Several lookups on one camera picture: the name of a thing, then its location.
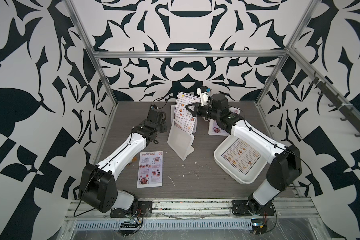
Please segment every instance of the vented metal panel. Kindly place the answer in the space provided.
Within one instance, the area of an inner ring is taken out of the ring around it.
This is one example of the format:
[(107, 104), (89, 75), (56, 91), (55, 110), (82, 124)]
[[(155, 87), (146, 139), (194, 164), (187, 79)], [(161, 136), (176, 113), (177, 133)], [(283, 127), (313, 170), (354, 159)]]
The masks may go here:
[[(118, 230), (125, 220), (77, 221), (76, 231)], [(251, 230), (250, 219), (184, 219), (144, 220), (142, 230), (198, 230), (198, 229), (242, 229)]]

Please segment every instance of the hook rack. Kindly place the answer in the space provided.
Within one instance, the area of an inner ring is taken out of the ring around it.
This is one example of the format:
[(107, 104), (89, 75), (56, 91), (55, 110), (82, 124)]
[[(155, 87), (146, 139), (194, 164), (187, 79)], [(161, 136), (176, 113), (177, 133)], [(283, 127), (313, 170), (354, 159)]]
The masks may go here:
[(325, 95), (332, 104), (328, 104), (330, 108), (336, 107), (337, 110), (343, 114), (344, 118), (341, 121), (349, 121), (352, 126), (359, 132), (355, 137), (360, 137), (360, 112), (350, 103), (334, 86), (326, 79), (319, 79), (314, 74), (315, 79), (310, 85), (315, 84), (321, 91), (318, 93), (320, 96)]

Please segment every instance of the mounting plate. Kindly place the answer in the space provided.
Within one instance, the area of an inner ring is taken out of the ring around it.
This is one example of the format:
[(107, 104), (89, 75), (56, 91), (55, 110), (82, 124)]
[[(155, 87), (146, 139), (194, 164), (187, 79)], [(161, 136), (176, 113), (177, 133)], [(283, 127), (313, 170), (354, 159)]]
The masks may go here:
[[(147, 212), (152, 213), (152, 202), (151, 201), (139, 201), (137, 203), (137, 208), (141, 209), (141, 214), (139, 217), (145, 217)], [(120, 218), (125, 217), (125, 214), (121, 209), (111, 209), (110, 215), (111, 218)]]
[[(250, 209), (248, 208), (248, 200), (232, 200), (232, 211), (234, 214), (244, 214), (246, 216), (250, 216)], [(268, 216), (275, 215), (275, 209), (272, 207), (272, 203), (269, 202), (265, 205), (261, 210), (258, 211), (259, 216), (264, 215), (264, 212), (267, 213)]]

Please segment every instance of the menu holder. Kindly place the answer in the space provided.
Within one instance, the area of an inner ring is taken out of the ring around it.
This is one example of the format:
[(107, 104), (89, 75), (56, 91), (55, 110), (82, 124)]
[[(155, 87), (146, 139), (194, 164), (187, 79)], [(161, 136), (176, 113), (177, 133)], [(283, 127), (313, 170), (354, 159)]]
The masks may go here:
[(199, 97), (179, 92), (176, 104), (171, 106), (172, 125), (167, 143), (183, 161), (195, 150), (192, 143), (197, 120), (185, 106), (197, 102), (200, 102)]
[(181, 160), (185, 160), (195, 149), (192, 147), (195, 136), (189, 134), (180, 128), (174, 126), (175, 120), (172, 121), (171, 130), (168, 136), (168, 145), (176, 152)]

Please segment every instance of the red wire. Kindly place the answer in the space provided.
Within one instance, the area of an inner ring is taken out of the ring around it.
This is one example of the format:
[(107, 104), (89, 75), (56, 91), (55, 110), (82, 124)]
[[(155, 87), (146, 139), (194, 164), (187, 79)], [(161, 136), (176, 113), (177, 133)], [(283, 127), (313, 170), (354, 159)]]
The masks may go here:
[(140, 216), (140, 214), (141, 214), (141, 209), (138, 209), (138, 210), (140, 210), (140, 213), (139, 213), (139, 215), (137, 215), (137, 217), (136, 217), (136, 218), (139, 218), (139, 216)]

